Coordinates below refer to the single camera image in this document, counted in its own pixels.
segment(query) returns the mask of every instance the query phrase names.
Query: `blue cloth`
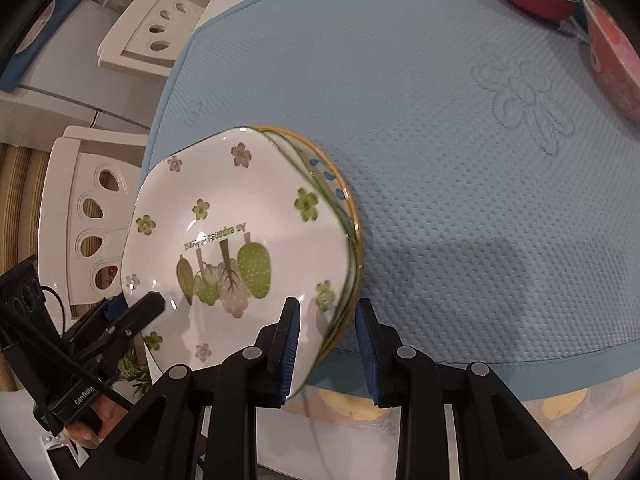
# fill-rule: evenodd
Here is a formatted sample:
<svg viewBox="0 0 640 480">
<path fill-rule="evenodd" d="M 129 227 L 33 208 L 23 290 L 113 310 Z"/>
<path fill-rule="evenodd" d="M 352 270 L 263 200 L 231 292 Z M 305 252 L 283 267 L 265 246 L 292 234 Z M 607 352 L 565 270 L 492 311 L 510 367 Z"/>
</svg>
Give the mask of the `blue cloth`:
<svg viewBox="0 0 640 480">
<path fill-rule="evenodd" d="M 362 294 L 438 362 L 521 399 L 640 367 L 640 142 L 588 44 L 505 0 L 247 0 L 185 46 L 142 175 L 238 124 L 350 182 Z M 312 382 L 366 394 L 352 328 Z"/>
<path fill-rule="evenodd" d="M 76 8 L 80 1 L 82 0 L 54 0 L 53 12 L 38 32 L 37 37 L 31 41 L 29 46 L 23 51 L 17 52 L 9 60 L 4 73 L 0 76 L 0 90 L 5 92 L 13 92 L 15 90 L 20 84 L 20 79 L 22 79 L 24 73 L 29 69 L 40 49 L 49 41 L 49 38 L 55 34 L 60 25 L 66 20 L 66 17 Z M 49 15 L 46 10 L 45 15 L 41 16 L 39 20 L 45 20 Z"/>
</svg>

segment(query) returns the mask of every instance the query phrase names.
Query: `cable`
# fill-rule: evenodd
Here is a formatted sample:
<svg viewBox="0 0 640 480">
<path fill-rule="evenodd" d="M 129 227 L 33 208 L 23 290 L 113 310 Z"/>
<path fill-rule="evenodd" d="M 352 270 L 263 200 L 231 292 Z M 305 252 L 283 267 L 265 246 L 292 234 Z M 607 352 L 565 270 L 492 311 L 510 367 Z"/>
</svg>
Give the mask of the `cable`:
<svg viewBox="0 0 640 480">
<path fill-rule="evenodd" d="M 66 355 L 60 348 L 55 346 L 51 341 L 44 337 L 40 332 L 34 329 L 30 324 L 25 322 L 5 303 L 0 302 L 0 317 L 10 323 L 14 330 L 22 333 L 29 342 L 37 346 L 43 353 L 43 356 L 50 361 L 55 362 L 62 368 L 67 368 L 77 378 L 82 379 L 93 386 L 101 394 L 111 399 L 116 404 L 122 406 L 125 410 L 130 410 L 133 404 L 121 396 L 115 390 L 102 383 L 98 378 L 91 375 L 72 358 Z"/>
<path fill-rule="evenodd" d="M 50 286 L 48 285 L 42 285 L 40 287 L 42 290 L 46 290 L 47 292 L 50 292 L 51 294 L 53 294 L 56 299 L 58 300 L 58 303 L 60 304 L 60 310 L 62 310 L 62 333 L 66 332 L 66 314 L 65 314 L 65 306 L 62 303 L 62 300 L 60 299 L 60 296 L 58 295 L 58 293 L 53 290 Z"/>
</svg>

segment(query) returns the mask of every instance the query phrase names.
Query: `textured blue mat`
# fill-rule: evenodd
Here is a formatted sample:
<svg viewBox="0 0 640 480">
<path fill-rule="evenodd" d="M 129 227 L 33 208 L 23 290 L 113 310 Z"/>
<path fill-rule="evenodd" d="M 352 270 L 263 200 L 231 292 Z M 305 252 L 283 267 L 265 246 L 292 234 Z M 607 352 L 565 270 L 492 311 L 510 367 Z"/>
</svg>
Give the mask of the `textured blue mat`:
<svg viewBox="0 0 640 480">
<path fill-rule="evenodd" d="M 238 124 L 307 136 L 353 187 L 380 321 L 560 394 L 640 368 L 640 137 L 588 63 L 504 0 L 248 0 L 185 47 L 143 174 Z M 313 380 L 366 394 L 356 352 Z"/>
</svg>

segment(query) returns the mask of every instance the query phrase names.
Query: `white chair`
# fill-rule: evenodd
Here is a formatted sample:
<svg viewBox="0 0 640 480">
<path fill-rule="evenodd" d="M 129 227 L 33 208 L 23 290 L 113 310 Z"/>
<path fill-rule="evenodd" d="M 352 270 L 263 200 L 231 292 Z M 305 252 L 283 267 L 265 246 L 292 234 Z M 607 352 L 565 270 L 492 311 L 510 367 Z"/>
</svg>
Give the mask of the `white chair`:
<svg viewBox="0 0 640 480">
<path fill-rule="evenodd" d="M 40 283 L 62 298 L 67 329 L 74 323 L 72 305 L 92 304 L 122 291 L 120 262 L 147 138 L 71 126 L 53 145 L 40 207 L 38 274 Z M 105 187 L 109 181 L 115 183 L 108 185 L 111 189 Z M 89 205 L 97 215 L 88 215 Z M 94 240 L 97 250 L 84 256 L 87 240 Z M 99 278 L 110 267 L 118 273 L 100 288 Z M 47 299 L 49 315 L 62 332 L 60 306 L 51 296 Z"/>
<path fill-rule="evenodd" d="M 98 65 L 165 80 L 209 0 L 133 0 L 98 47 Z"/>
</svg>

